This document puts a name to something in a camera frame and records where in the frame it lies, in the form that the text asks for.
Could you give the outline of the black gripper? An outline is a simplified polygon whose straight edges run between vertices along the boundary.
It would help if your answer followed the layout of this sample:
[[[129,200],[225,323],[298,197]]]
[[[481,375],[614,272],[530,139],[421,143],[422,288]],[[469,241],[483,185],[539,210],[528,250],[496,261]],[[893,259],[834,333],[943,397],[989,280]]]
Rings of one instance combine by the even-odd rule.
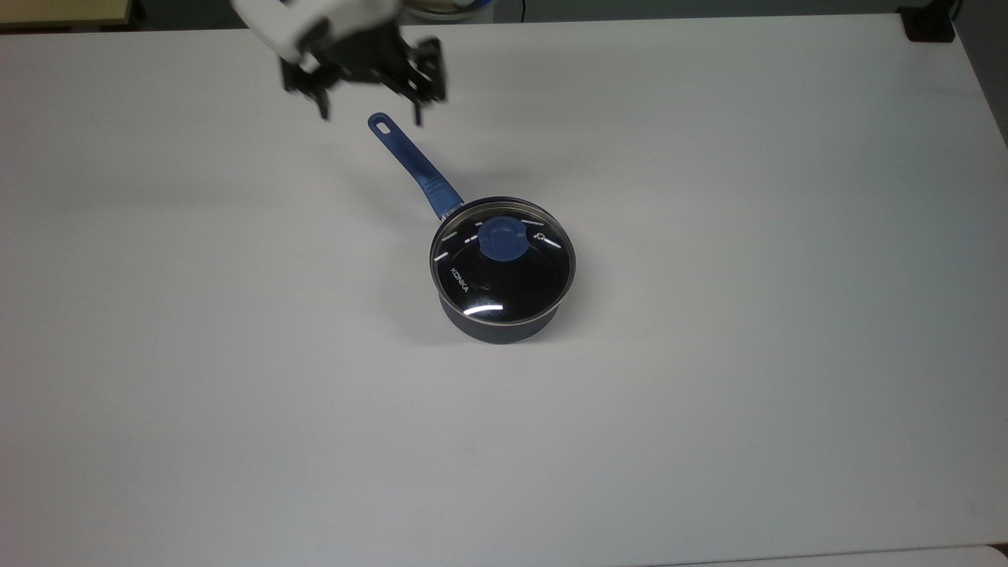
[[[424,126],[424,109],[447,102],[447,69],[439,37],[408,43],[395,19],[335,38],[335,23],[321,19],[305,32],[305,52],[318,67],[280,60],[282,89],[313,101],[321,119],[331,118],[330,89],[338,83],[374,83],[398,89],[413,105],[413,122]]]

